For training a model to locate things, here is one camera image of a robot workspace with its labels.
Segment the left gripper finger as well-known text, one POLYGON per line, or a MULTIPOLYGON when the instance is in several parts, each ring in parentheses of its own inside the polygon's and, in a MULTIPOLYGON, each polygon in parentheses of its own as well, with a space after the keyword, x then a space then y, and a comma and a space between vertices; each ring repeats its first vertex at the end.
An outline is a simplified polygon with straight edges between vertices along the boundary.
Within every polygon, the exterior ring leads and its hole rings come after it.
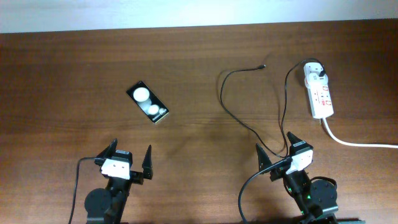
POLYGON ((144 179, 151 180, 153 178, 153 168, 152 168, 152 146, 149 145, 142 162, 143 176, 144 179))
POLYGON ((95 157, 96 165, 103 165, 106 159, 110 159, 113 154, 116 152, 116 146, 118 144, 118 139, 115 138, 107 148, 105 148, 102 152, 100 152, 95 157))

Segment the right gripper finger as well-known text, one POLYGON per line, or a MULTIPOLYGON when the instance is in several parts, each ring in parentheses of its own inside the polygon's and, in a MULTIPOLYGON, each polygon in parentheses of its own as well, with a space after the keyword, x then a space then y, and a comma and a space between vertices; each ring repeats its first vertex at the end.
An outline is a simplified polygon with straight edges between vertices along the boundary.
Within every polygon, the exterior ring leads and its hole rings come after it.
POLYGON ((260 146, 259 143, 256 144, 256 152, 258 158, 258 168, 259 171, 270 172, 270 167, 272 166, 272 162, 269 159, 269 156, 266 154, 265 150, 260 146))
POLYGON ((290 131, 287 133, 287 137, 290 141, 291 146, 300 146, 305 143, 305 141, 299 139, 296 135, 294 135, 290 131))

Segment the black Samsung Galaxy phone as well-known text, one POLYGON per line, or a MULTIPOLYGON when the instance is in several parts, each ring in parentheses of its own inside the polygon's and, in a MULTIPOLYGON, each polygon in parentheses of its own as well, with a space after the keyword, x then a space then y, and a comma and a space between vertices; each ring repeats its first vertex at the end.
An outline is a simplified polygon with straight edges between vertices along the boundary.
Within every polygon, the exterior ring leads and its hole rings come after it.
POLYGON ((138 81, 126 90, 127 95, 154 124, 170 112, 157 95, 143 82, 138 81))

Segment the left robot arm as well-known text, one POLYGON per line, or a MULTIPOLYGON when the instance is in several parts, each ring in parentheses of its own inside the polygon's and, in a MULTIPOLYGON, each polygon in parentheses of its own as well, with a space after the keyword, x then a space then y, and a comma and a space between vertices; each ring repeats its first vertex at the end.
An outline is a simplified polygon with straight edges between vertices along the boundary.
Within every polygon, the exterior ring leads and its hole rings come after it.
POLYGON ((142 185, 144 180, 153 178, 152 146, 148 146, 142 171, 133 171, 133 155, 131 152, 117 150, 118 140, 94 158, 100 167, 101 174, 108 179, 105 188, 92 190, 85 199, 87 223, 116 224, 121 222, 124 207, 130 193, 131 185, 142 185))

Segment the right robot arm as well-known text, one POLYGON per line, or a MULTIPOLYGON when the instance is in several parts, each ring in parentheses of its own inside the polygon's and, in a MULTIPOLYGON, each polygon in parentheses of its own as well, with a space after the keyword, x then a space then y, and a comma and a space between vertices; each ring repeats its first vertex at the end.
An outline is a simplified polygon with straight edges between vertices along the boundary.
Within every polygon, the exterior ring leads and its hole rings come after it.
POLYGON ((336 181, 321 176, 309 178, 305 168, 313 162, 313 146, 291 132, 287 137, 290 141, 288 156, 274 164, 263 148, 256 145, 259 172, 269 173, 271 181, 283 180, 285 190, 302 213, 300 223, 336 223, 336 181))

